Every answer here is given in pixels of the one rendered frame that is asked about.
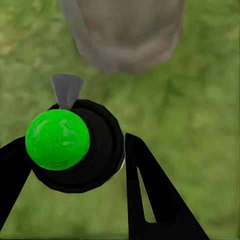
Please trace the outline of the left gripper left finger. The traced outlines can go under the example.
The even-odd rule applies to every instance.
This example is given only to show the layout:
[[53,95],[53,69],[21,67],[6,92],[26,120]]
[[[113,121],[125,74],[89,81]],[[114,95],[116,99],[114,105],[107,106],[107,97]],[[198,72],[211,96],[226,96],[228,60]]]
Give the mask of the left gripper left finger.
[[32,171],[25,141],[22,136],[0,148],[0,231]]

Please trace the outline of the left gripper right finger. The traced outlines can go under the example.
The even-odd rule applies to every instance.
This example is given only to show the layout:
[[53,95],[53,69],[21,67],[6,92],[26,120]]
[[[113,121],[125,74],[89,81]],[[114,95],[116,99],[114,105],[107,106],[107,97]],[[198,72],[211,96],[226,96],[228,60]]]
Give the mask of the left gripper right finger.
[[[145,142],[125,136],[129,240],[210,240]],[[156,223],[145,220],[138,169]]]

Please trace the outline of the pesticide atomizer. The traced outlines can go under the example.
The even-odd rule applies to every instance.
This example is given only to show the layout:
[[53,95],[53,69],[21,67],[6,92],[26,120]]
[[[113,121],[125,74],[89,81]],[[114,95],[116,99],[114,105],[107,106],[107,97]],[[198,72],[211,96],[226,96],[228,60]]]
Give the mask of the pesticide atomizer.
[[38,115],[26,131],[29,166],[48,188],[83,194],[123,168],[126,139],[104,105],[77,99],[83,79],[60,73],[50,80],[57,104]]

